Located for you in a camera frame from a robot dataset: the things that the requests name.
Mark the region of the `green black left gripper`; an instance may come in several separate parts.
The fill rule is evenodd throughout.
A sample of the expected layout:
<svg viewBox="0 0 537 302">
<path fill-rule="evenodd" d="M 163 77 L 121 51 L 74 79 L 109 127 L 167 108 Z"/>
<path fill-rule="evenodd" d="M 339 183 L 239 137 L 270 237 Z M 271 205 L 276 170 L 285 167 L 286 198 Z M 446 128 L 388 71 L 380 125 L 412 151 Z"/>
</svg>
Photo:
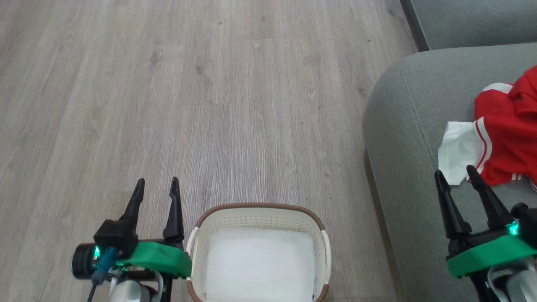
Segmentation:
<svg viewBox="0 0 537 302">
<path fill-rule="evenodd" d="M 120 221 L 138 223 L 140 205 L 144 198 L 145 179 L 140 178 L 133 190 Z M 163 238 L 182 243 L 185 238 L 180 183 L 172 178 L 169 190 L 171 206 Z M 193 262 L 180 247 L 157 242 L 140 242 L 134 252 L 116 261 L 110 270 L 110 301 L 112 302 L 170 302 L 173 282 L 191 276 Z"/>
</svg>

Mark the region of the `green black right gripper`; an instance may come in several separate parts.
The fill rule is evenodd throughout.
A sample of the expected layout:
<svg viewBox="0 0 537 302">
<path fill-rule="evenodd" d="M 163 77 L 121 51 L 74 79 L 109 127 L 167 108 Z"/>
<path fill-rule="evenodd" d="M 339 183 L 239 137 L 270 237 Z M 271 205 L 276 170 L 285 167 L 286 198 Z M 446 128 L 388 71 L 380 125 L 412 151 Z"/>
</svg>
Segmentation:
<svg viewBox="0 0 537 302">
<path fill-rule="evenodd" d="M 450 239 L 449 273 L 455 279 L 469 278 L 480 302 L 535 302 L 536 244 L 528 242 L 520 228 L 505 228 L 515 222 L 513 216 L 474 166 L 466 166 L 466 171 L 485 209 L 487 226 L 495 230 L 471 234 L 445 176 L 435 171 L 445 235 Z"/>
</svg>

